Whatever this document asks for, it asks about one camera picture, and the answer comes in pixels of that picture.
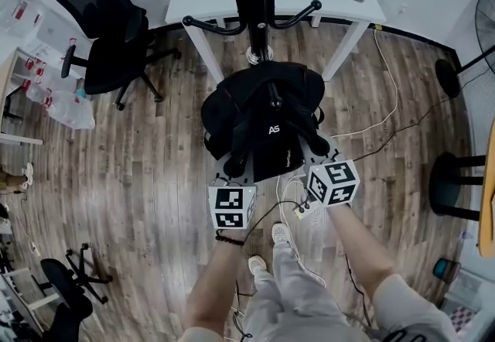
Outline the person's grey trousers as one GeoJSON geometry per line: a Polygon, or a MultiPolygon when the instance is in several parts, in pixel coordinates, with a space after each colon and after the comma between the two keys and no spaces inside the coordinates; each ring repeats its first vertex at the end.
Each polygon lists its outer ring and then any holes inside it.
{"type": "Polygon", "coordinates": [[[300,267],[291,245],[273,247],[273,272],[254,271],[257,292],[244,312],[248,342],[370,342],[348,324],[329,291],[300,267]]]}

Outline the black armless swivel chair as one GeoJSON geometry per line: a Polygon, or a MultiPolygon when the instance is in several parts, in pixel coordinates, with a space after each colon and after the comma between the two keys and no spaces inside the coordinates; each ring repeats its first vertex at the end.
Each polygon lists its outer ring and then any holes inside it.
{"type": "Polygon", "coordinates": [[[93,284],[106,285],[113,281],[112,276],[94,278],[86,273],[84,252],[90,248],[83,243],[79,252],[79,263],[75,264],[68,249],[65,257],[70,263],[67,268],[54,258],[45,258],[40,264],[47,282],[39,285],[42,291],[53,289],[61,299],[57,306],[51,327],[43,333],[43,342],[78,342],[80,325],[93,313],[93,305],[84,293],[89,292],[101,304],[108,302],[106,296],[100,296],[93,284]]]}

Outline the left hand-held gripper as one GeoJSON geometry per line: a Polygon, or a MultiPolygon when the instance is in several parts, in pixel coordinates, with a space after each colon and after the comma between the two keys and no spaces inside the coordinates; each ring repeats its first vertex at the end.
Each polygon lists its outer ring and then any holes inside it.
{"type": "Polygon", "coordinates": [[[254,213],[257,196],[252,155],[248,155],[239,177],[229,177],[224,172],[229,158],[227,154],[215,164],[213,181],[208,186],[210,215],[217,230],[245,230],[254,213]]]}

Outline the round yellow table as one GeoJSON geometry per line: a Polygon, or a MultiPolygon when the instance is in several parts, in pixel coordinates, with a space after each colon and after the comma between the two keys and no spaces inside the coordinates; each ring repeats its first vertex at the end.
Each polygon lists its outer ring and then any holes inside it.
{"type": "Polygon", "coordinates": [[[444,152],[435,161],[428,182],[428,200],[434,214],[478,223],[478,251],[495,257],[495,119],[486,155],[457,157],[444,152]],[[479,210],[456,206],[461,186],[481,186],[479,210]]]}

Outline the small wooden table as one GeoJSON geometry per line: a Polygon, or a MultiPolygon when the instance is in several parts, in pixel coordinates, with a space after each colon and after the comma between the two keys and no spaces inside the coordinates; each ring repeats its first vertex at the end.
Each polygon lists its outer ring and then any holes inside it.
{"type": "Polygon", "coordinates": [[[4,118],[7,118],[7,115],[4,115],[5,106],[8,103],[7,98],[21,87],[20,85],[17,85],[14,90],[9,90],[11,87],[11,79],[14,77],[15,65],[20,54],[19,49],[15,48],[2,65],[0,65],[0,142],[13,145],[43,145],[42,139],[11,135],[2,131],[2,122],[4,118]]]}

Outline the person's grey shirt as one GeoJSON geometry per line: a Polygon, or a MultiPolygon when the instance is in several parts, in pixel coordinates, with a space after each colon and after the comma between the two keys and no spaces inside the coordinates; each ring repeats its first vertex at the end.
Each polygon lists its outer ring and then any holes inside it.
{"type": "Polygon", "coordinates": [[[284,313],[276,324],[253,331],[247,342],[459,342],[450,319],[397,274],[377,288],[372,303],[376,333],[337,323],[325,317],[284,313]]]}

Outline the person's left forearm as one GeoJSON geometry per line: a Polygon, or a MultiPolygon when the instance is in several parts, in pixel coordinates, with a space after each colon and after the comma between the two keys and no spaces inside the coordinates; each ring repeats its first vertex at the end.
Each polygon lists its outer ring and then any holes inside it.
{"type": "Polygon", "coordinates": [[[241,246],[217,241],[186,304],[186,327],[224,335],[242,259],[241,246]]]}

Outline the person's right forearm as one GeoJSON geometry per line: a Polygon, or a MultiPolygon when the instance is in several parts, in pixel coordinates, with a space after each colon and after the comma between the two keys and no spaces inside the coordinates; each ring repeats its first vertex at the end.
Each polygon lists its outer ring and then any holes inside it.
{"type": "Polygon", "coordinates": [[[393,258],[349,205],[329,207],[327,212],[357,281],[373,299],[380,284],[395,273],[393,258]]]}

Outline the checkered cloth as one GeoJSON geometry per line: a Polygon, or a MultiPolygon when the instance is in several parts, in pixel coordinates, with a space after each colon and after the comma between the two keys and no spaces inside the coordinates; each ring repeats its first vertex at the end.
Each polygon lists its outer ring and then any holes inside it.
{"type": "Polygon", "coordinates": [[[476,313],[465,306],[457,306],[449,318],[458,337],[465,334],[471,327],[476,313]]]}

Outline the black standing fan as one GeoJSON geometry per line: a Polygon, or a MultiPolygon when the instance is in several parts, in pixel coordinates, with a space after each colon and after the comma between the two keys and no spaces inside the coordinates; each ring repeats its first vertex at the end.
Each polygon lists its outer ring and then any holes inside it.
{"type": "Polygon", "coordinates": [[[481,54],[461,67],[454,67],[444,59],[435,62],[437,80],[449,98],[457,97],[463,89],[459,75],[477,63],[484,61],[486,71],[495,74],[495,0],[477,1],[474,23],[481,54]]]}

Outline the blue and black device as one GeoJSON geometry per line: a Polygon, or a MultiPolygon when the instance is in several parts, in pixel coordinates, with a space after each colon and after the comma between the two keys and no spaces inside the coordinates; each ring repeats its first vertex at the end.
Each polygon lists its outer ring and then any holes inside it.
{"type": "Polygon", "coordinates": [[[450,285],[459,274],[461,264],[459,262],[440,258],[434,265],[432,274],[442,282],[450,285]]]}

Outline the person's right shoe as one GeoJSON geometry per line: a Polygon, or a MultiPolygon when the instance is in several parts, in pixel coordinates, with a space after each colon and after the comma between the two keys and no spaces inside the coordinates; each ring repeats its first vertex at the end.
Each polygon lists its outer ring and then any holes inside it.
{"type": "Polygon", "coordinates": [[[284,223],[276,223],[272,225],[271,237],[275,245],[290,244],[290,230],[284,223]]]}

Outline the black backpack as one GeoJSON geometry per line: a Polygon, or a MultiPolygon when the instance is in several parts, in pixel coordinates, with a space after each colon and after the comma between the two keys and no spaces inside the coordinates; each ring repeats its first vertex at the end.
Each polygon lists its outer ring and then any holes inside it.
{"type": "Polygon", "coordinates": [[[204,144],[231,179],[261,182],[298,169],[301,141],[316,156],[329,143],[318,135],[322,76],[306,65],[265,61],[222,80],[204,101],[204,144]]]}

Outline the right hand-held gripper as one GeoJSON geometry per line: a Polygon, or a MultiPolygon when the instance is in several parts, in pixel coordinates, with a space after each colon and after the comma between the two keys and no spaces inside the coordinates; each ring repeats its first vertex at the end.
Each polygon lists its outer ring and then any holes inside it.
{"type": "Polygon", "coordinates": [[[329,145],[329,152],[324,156],[315,154],[306,140],[299,136],[304,157],[302,182],[309,209],[351,203],[360,185],[354,162],[346,158],[333,138],[322,132],[318,132],[318,136],[329,145]]]}

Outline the pile of clear water bottles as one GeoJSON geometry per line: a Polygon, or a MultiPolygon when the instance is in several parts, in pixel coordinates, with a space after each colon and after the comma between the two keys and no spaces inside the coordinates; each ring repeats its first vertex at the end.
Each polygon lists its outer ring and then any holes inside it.
{"type": "Polygon", "coordinates": [[[73,130],[95,127],[93,108],[89,100],[77,94],[77,79],[62,78],[40,59],[25,62],[28,77],[23,83],[26,97],[41,104],[55,121],[73,130]]]}

